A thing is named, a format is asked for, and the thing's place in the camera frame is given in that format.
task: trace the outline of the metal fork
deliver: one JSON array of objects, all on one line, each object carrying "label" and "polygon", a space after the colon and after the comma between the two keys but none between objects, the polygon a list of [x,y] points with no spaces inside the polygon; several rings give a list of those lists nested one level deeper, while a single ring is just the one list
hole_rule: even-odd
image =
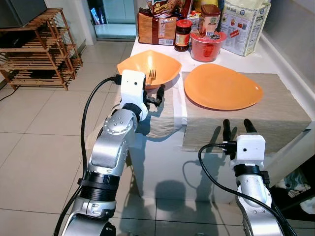
[{"label": "metal fork", "polygon": [[151,85],[152,81],[157,78],[157,70],[150,70],[148,82]]}]

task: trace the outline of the food package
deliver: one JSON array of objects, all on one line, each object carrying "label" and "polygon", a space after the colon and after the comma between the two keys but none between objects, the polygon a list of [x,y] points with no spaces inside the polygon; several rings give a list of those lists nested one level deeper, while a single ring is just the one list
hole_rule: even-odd
[{"label": "food package", "polygon": [[254,52],[270,6],[264,0],[226,0],[221,31],[227,39],[222,47],[241,56]]},{"label": "food package", "polygon": [[186,18],[193,0],[147,0],[147,5],[154,17],[167,18],[174,14]]},{"label": "food package", "polygon": [[192,8],[195,11],[201,12],[201,6],[207,4],[218,6],[218,0],[193,0]]},{"label": "food package", "polygon": [[189,17],[187,19],[189,19],[192,22],[191,30],[198,29],[200,14],[201,13],[198,11],[190,12]]},{"label": "food package", "polygon": [[177,17],[156,18],[150,10],[138,12],[139,43],[174,45]]}]

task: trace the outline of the red jar lid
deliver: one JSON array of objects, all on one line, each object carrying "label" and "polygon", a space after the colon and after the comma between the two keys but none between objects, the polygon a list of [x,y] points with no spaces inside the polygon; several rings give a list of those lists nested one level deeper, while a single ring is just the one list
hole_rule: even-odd
[{"label": "red jar lid", "polygon": [[213,4],[206,4],[201,6],[201,16],[219,16],[221,14],[220,9]]},{"label": "red jar lid", "polygon": [[187,19],[179,20],[176,22],[176,25],[182,28],[188,28],[192,26],[192,22]]},{"label": "red jar lid", "polygon": [[192,39],[201,42],[201,43],[221,43],[226,40],[226,34],[224,32],[215,32],[215,35],[218,35],[218,39],[212,39],[209,36],[200,35],[198,30],[194,30],[190,33]]}]

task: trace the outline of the white bag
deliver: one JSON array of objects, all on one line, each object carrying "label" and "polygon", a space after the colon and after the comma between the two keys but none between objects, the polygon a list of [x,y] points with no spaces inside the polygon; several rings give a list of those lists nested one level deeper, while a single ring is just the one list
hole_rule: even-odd
[{"label": "white bag", "polygon": [[226,0],[221,31],[227,39],[222,47],[241,56],[254,52],[270,6],[265,0]]}]

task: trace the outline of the wooden shoe rack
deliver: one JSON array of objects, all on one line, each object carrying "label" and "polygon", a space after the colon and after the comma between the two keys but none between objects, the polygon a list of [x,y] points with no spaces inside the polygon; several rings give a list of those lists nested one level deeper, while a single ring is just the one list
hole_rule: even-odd
[{"label": "wooden shoe rack", "polygon": [[48,8],[23,27],[0,29],[0,35],[13,31],[27,41],[15,48],[0,48],[0,72],[7,83],[14,89],[41,86],[68,90],[82,60],[62,8]]}]

